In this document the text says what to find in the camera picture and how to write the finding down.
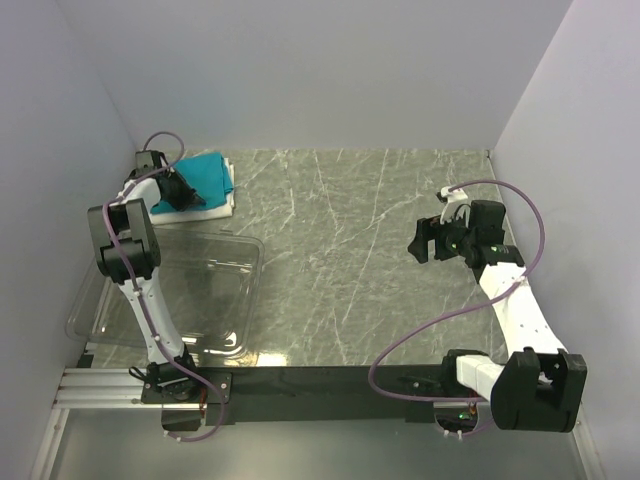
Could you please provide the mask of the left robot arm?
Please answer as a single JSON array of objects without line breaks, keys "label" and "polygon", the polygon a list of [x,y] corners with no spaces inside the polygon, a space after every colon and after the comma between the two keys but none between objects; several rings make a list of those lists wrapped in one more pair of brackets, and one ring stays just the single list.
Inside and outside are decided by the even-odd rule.
[{"label": "left robot arm", "polygon": [[116,198],[87,212],[95,260],[125,295],[144,337],[146,370],[132,367],[129,374],[163,399],[192,401],[203,394],[203,384],[161,291],[161,252],[150,211],[162,201],[177,211],[205,201],[164,153],[142,150],[135,162]]}]

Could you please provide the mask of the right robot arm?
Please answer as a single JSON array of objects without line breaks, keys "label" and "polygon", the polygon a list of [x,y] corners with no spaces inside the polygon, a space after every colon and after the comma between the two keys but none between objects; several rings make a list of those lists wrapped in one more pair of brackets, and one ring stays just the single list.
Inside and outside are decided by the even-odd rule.
[{"label": "right robot arm", "polygon": [[424,264],[464,259],[492,301],[508,359],[498,364],[482,352],[453,349],[443,358],[439,387],[460,399],[474,392],[488,400],[502,430],[570,432],[576,423],[587,365],[571,354],[548,325],[525,276],[526,265],[504,242],[505,206],[496,201],[456,201],[421,218],[408,251]]}]

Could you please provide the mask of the teal t shirt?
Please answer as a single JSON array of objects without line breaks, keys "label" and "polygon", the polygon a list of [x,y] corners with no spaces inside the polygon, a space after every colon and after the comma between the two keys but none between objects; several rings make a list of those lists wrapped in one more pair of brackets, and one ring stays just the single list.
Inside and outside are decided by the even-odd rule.
[{"label": "teal t shirt", "polygon": [[189,206],[184,213],[211,211],[231,205],[234,183],[229,162],[221,153],[184,158],[177,163],[175,170],[202,199],[201,204]]}]

